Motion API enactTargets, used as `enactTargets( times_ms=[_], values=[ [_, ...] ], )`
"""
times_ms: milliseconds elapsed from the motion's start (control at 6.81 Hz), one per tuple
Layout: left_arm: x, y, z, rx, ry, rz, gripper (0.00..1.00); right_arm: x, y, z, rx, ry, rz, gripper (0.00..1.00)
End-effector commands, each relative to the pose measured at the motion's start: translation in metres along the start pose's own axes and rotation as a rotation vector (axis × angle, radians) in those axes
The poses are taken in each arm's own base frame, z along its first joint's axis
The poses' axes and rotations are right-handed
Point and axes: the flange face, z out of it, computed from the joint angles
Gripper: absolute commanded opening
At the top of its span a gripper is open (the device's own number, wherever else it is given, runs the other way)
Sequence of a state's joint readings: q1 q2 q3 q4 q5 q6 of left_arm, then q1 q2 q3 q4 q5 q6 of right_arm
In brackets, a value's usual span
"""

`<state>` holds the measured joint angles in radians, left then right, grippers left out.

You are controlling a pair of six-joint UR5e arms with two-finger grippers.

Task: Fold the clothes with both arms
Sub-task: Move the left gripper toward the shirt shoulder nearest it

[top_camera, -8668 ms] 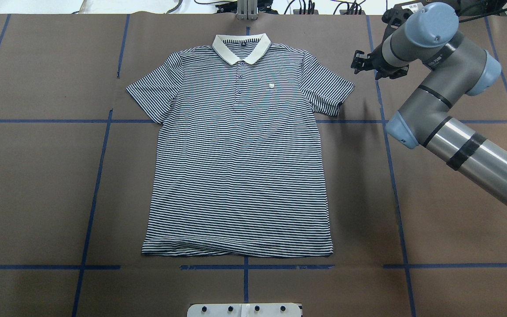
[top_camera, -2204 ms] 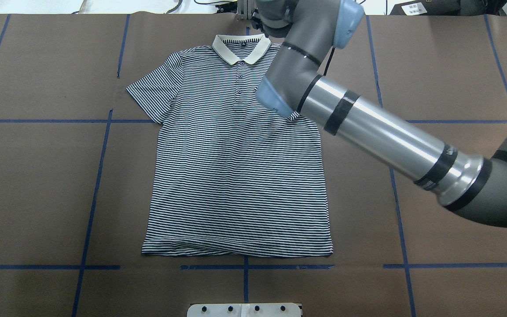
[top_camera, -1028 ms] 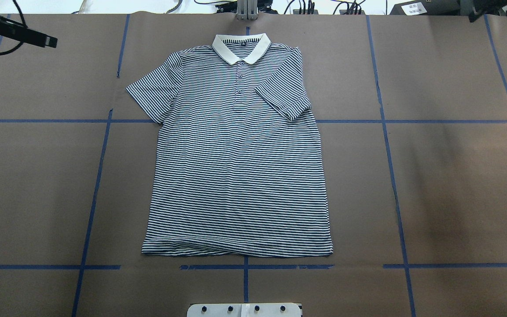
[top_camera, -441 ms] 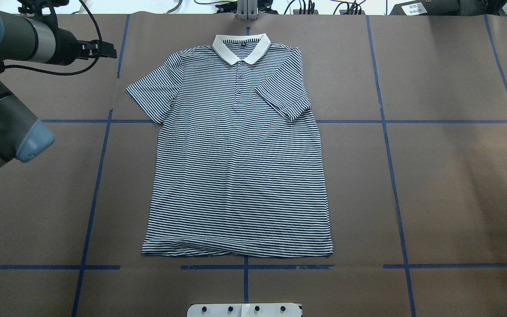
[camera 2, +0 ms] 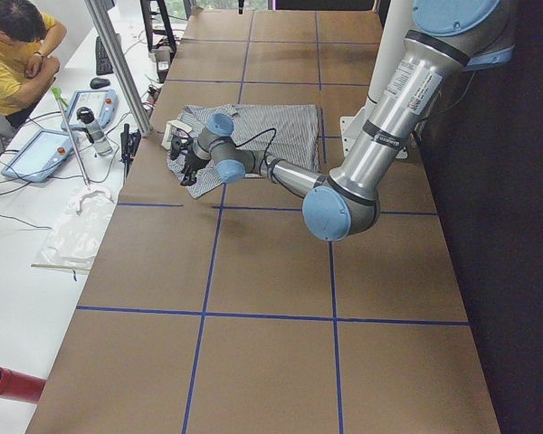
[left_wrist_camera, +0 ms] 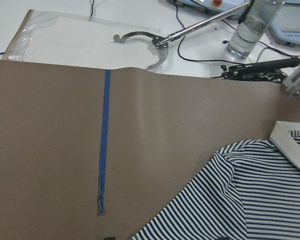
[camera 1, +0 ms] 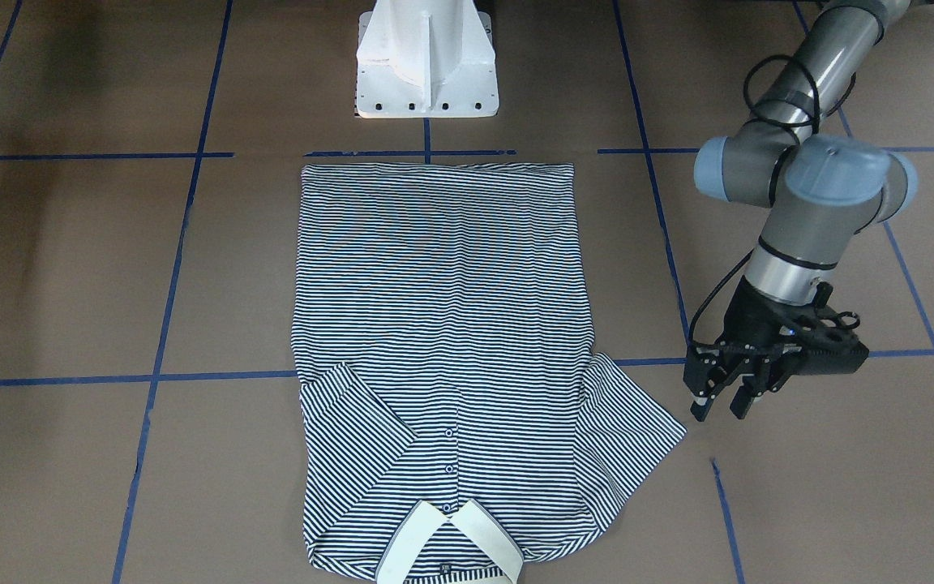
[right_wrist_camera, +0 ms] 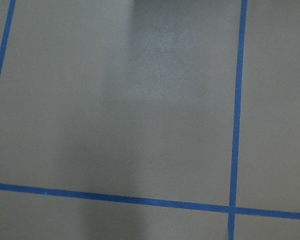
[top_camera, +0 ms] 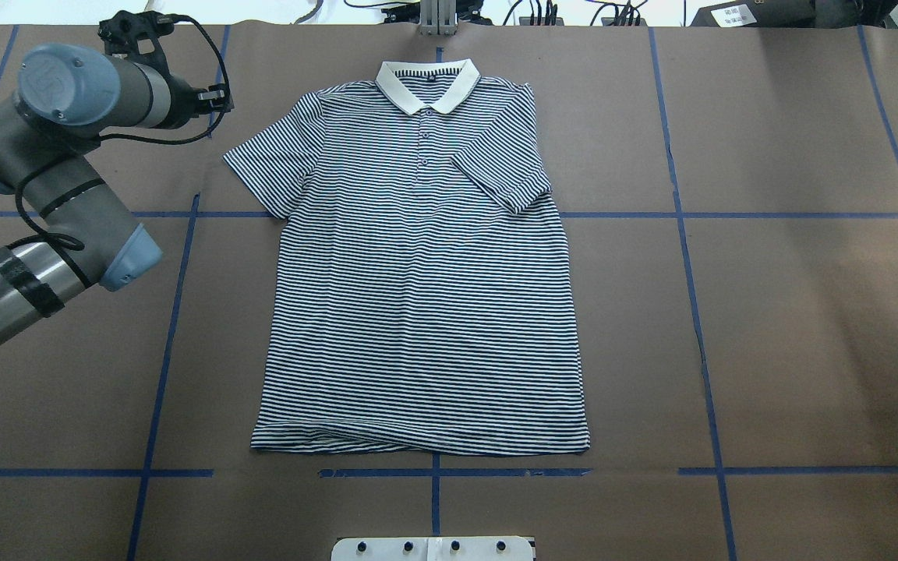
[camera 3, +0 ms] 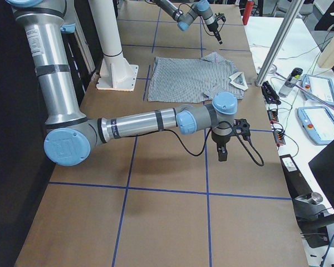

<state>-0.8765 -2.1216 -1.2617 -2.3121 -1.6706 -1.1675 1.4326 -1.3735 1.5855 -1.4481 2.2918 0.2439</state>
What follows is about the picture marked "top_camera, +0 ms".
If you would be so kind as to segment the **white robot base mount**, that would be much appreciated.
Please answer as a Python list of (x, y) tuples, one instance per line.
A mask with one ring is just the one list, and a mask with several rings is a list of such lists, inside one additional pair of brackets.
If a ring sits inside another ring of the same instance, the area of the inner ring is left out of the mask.
[(342, 538), (331, 560), (536, 560), (533, 538), (504, 536), (418, 536)]

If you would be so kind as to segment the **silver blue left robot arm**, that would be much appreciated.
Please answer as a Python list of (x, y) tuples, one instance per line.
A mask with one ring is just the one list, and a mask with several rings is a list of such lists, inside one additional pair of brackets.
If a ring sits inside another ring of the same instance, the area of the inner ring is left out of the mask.
[(28, 237), (0, 246), (0, 345), (100, 285), (120, 291), (163, 258), (152, 235), (87, 159), (107, 141), (181, 146), (129, 130), (175, 130), (234, 107), (227, 72), (200, 88), (172, 73), (161, 46), (195, 18), (120, 11), (97, 25), (103, 52), (48, 42), (23, 57), (0, 103), (0, 194)]

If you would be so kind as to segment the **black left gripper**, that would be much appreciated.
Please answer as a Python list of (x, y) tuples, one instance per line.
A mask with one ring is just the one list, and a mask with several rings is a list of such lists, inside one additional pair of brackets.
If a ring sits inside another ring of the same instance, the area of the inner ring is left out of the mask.
[[(160, 39), (171, 35), (179, 23), (195, 27), (207, 42), (220, 68), (220, 82), (200, 88), (172, 73)], [(121, 97), (116, 107), (132, 108), (140, 114), (134, 127), (175, 130), (193, 118), (214, 116), (207, 128), (215, 130), (225, 114), (235, 109), (224, 57), (207, 30), (192, 16), (118, 11), (99, 22), (97, 35), (104, 43), (104, 53), (121, 74)]]

